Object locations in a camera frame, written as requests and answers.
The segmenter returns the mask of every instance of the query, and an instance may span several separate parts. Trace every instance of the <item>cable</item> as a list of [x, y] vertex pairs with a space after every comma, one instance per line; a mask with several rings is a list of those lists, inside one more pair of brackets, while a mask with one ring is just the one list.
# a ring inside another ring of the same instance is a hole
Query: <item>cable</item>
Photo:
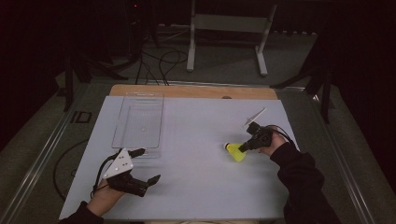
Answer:
[[83, 143], [85, 143], [85, 142], [88, 142], [88, 139], [82, 140], [82, 141], [80, 141], [80, 142], [74, 144], [72, 147], [68, 148], [68, 149], [61, 155], [61, 157], [59, 157], [59, 159], [55, 162], [55, 166], [54, 166], [54, 168], [53, 168], [53, 170], [52, 170], [52, 183], [53, 183], [53, 186], [55, 187], [56, 192], [59, 194], [59, 196], [61, 197], [61, 199], [62, 199], [63, 201], [66, 200], [66, 197], [61, 193], [61, 191], [59, 190], [58, 184], [56, 183], [56, 171], [57, 171], [57, 169], [58, 169], [58, 165], [59, 165], [59, 163], [61, 162], [61, 160], [62, 160], [62, 158], [64, 157], [64, 155], [66, 155], [66, 154], [67, 154], [68, 152], [70, 152], [72, 149], [78, 147], [79, 145], [81, 145], [81, 144], [83, 144]]
[[[272, 126], [272, 127], [277, 127], [277, 128], [280, 129], [282, 132], [280, 132], [280, 131], [278, 131], [278, 130], [276, 130], [276, 129], [271, 128], [271, 126]], [[289, 135], [288, 135], [288, 134], [285, 132], [285, 130], [283, 130], [281, 127], [279, 127], [279, 126], [277, 126], [277, 125], [275, 125], [275, 124], [271, 124], [271, 125], [265, 126], [265, 128], [270, 128], [273, 132], [279, 133], [280, 135], [282, 135], [283, 137], [285, 137], [285, 138], [290, 142], [290, 144], [291, 144], [292, 146], [296, 147], [296, 145], [294, 144], [293, 140], [291, 140], [291, 138], [289, 137]]]
[[149, 76], [148, 76], [148, 74], [150, 74], [150, 75], [152, 76], [152, 78], [155, 80], [155, 82], [157, 83], [157, 85], [160, 85], [160, 83], [158, 82], [157, 78], [151, 73], [149, 65], [148, 65], [147, 63], [143, 62], [143, 54], [142, 54], [142, 52], [143, 52], [143, 51], [140, 52], [140, 57], [139, 57], [140, 64], [139, 64], [139, 69], [138, 69], [138, 71], [137, 71], [136, 79], [134, 80], [134, 84], [137, 85], [137, 81], [139, 80], [140, 72], [142, 71], [142, 64], [143, 64], [143, 65], [146, 67], [146, 69], [147, 69], [147, 73], [145, 74], [145, 76], [146, 76], [146, 83], [145, 83], [145, 85], [149, 83]]
[[[184, 63], [184, 62], [186, 62], [187, 59], [188, 59], [188, 56], [187, 56], [187, 53], [186, 53], [186, 52], [183, 52], [183, 51], [178, 50], [178, 49], [175, 49], [175, 48], [165, 47], [164, 49], [171, 49], [171, 51], [166, 52], [166, 53], [163, 54], [160, 58], [158, 58], [158, 57], [156, 57], [156, 56], [154, 56], [154, 55], [151, 55], [151, 54], [149, 54], [149, 53], [147, 53], [147, 52], [145, 52], [145, 51], [143, 51], [142, 53], [148, 55], [149, 57], [151, 57], [151, 58], [153, 58], [153, 59], [157, 59], [157, 60], [159, 61], [159, 65], [158, 65], [158, 66], [159, 66], [159, 69], [160, 69], [161, 76], [163, 77], [163, 84], [166, 85], [166, 86], [169, 86], [169, 83], [168, 83], [168, 81], [167, 81], [167, 79], [166, 79], [166, 76], [167, 76], [167, 75], [169, 74], [169, 72], [170, 72], [172, 69], [174, 69], [179, 63]], [[164, 59], [167, 55], [172, 54], [172, 53], [177, 53], [177, 60], [176, 60], [176, 61], [172, 62], [172, 61], [167, 61], [167, 60]], [[184, 58], [183, 60], [180, 60], [181, 54], [183, 54], [183, 55], [185, 56], [185, 58]], [[164, 71], [163, 71], [163, 63], [171, 63], [172, 66], [171, 66], [168, 70], [166, 70], [166, 71], [164, 72]]]
[[117, 64], [117, 65], [109, 66], [108, 69], [113, 70], [113, 71], [118, 71], [118, 70], [121, 70], [121, 69], [126, 69], [128, 67], [131, 67], [136, 62], [137, 62], [137, 60], [136, 61], [128, 61], [126, 63], [120, 63], [120, 64]]
[[117, 156], [118, 156], [119, 154], [120, 154], [120, 153], [116, 153], [116, 154], [114, 154], [114, 155], [112, 155], [112, 156], [109, 156], [109, 157], [107, 157], [107, 159], [106, 159], [105, 161], [102, 162], [102, 165], [100, 166], [99, 171], [98, 171], [98, 174], [97, 174], [97, 176], [96, 176], [95, 184], [94, 184], [93, 187], [92, 187], [91, 198], [92, 198], [93, 194], [94, 194], [97, 190], [102, 189], [102, 188], [105, 187], [105, 186], [103, 186], [103, 187], [101, 187], [101, 188], [98, 188], [98, 185], [99, 185], [100, 175], [101, 175], [101, 173], [102, 173], [102, 171], [103, 171], [103, 168], [105, 167], [106, 163], [108, 163], [109, 161], [114, 161], [114, 160], [117, 158]]
[[167, 40], [170, 40], [170, 39], [172, 39], [172, 38], [174, 38], [174, 37], [176, 37], [176, 36], [178, 36], [178, 35], [185, 34], [185, 33], [189, 32], [189, 31], [190, 31], [190, 29], [186, 29], [186, 30], [184, 30], [184, 31], [177, 32], [175, 35], [171, 35], [171, 36], [167, 37], [166, 39], [161, 40], [161, 41], [159, 41], [159, 42], [163, 43], [163, 42], [165, 42], [165, 41], [167, 41]]

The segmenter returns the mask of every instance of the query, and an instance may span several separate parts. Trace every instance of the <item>black sleeve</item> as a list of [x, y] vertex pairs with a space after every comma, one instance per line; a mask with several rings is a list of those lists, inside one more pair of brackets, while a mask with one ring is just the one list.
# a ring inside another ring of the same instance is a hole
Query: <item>black sleeve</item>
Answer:
[[324, 176], [311, 155], [285, 143], [271, 160], [280, 166], [277, 176], [290, 194], [284, 207], [286, 223], [341, 223], [321, 191]]
[[62, 219], [59, 224], [102, 224], [104, 222], [102, 217], [97, 217], [87, 208], [87, 203], [82, 202], [79, 205], [76, 213], [70, 217]]

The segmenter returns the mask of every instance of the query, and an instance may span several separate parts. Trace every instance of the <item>white table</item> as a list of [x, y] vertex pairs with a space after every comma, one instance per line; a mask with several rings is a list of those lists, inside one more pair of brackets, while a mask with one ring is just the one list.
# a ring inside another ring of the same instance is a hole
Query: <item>white table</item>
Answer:
[[[92, 185], [111, 148], [122, 104], [108, 96], [81, 159], [60, 218], [90, 199]], [[283, 217], [286, 188], [276, 176], [277, 165], [257, 151], [236, 162], [223, 148], [250, 135], [243, 124], [260, 111], [261, 125], [277, 124], [294, 139], [278, 100], [166, 97], [163, 108], [161, 156], [133, 159], [135, 178], [162, 175], [144, 198], [126, 195], [104, 218], [117, 220], [246, 220]]]

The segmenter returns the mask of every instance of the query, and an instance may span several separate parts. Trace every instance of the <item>dark background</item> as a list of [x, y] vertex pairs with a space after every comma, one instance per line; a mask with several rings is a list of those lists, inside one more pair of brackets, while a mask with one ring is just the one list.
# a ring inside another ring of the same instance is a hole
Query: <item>dark background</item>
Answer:
[[[260, 16], [269, 7], [251, 1], [202, 1], [197, 11], [220, 3], [222, 14]], [[396, 16], [390, 0], [281, 1], [272, 31], [319, 33], [306, 66], [324, 63], [393, 189]], [[153, 0], [157, 23], [190, 23], [190, 1]], [[95, 60], [125, 54], [127, 27], [122, 1], [4, 0], [0, 6], [1, 144], [57, 90], [64, 70], [64, 38]]]

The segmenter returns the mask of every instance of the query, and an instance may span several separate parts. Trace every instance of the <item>yellow object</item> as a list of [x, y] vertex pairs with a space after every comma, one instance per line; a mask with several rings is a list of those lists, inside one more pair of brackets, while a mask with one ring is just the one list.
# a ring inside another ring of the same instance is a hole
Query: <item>yellow object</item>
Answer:
[[246, 152], [241, 152], [239, 147], [242, 146], [240, 143], [227, 143], [224, 147], [233, 156], [236, 161], [242, 161], [247, 155]]

